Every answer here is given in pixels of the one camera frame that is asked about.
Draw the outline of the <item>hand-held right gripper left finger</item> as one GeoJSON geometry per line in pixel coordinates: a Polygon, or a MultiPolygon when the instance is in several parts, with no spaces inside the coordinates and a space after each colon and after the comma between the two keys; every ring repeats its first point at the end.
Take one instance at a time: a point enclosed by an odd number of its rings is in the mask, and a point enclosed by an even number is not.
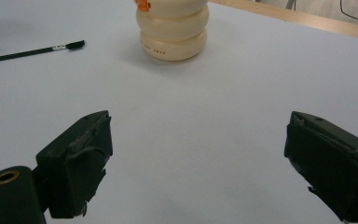
{"type": "Polygon", "coordinates": [[[37,155],[35,183],[41,206],[53,218],[73,218],[87,212],[113,155],[111,117],[88,114],[44,147],[37,155]]]}

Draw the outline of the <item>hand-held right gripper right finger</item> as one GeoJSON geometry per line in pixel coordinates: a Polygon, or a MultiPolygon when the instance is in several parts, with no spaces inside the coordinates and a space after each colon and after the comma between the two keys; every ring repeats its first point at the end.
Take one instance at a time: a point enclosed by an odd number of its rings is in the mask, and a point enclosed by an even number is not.
{"type": "Polygon", "coordinates": [[[358,137],[326,119],[294,111],[284,157],[345,222],[358,223],[358,137]]]}

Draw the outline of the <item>black pencil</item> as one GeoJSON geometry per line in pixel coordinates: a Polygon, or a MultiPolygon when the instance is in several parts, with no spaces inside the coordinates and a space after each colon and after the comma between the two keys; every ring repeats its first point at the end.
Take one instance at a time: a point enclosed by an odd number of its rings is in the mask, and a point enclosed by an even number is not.
{"type": "Polygon", "coordinates": [[[17,58],[21,58],[21,57],[28,57],[28,56],[32,56],[32,55],[43,54],[43,53],[59,51],[59,50],[82,49],[84,46],[85,46],[85,41],[81,40],[81,41],[76,41],[76,42],[65,44],[65,45],[52,46],[52,47],[47,47],[47,48],[43,48],[43,49],[33,49],[33,50],[24,51],[24,52],[12,53],[12,54],[8,54],[8,55],[1,55],[0,61],[17,59],[17,58]]]}

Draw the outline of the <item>cream ribbed pen holder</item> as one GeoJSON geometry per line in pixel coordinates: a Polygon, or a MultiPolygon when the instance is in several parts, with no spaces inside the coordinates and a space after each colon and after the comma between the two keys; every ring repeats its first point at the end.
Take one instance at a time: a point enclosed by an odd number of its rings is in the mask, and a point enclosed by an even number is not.
{"type": "Polygon", "coordinates": [[[152,57],[182,61],[199,54],[207,41],[209,0],[134,0],[140,42],[152,57]]]}

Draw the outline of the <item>white table cover sheet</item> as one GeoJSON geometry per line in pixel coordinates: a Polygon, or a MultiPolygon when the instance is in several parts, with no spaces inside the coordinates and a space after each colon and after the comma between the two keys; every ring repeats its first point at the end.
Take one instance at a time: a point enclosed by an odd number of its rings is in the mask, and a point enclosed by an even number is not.
{"type": "Polygon", "coordinates": [[[358,136],[358,38],[217,4],[196,57],[139,41],[133,0],[0,0],[0,170],[106,110],[114,153],[76,224],[340,224],[283,155],[290,115],[358,136]]]}

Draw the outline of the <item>wooden table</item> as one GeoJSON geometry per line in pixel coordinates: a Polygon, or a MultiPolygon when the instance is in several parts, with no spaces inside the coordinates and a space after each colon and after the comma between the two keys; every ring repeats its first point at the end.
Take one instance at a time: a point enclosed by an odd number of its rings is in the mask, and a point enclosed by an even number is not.
{"type": "Polygon", "coordinates": [[[331,33],[348,35],[358,38],[358,24],[333,20],[300,11],[293,11],[281,7],[275,7],[250,0],[210,0],[212,3],[226,7],[264,15],[286,22],[298,23],[308,27],[324,30],[331,33]]]}

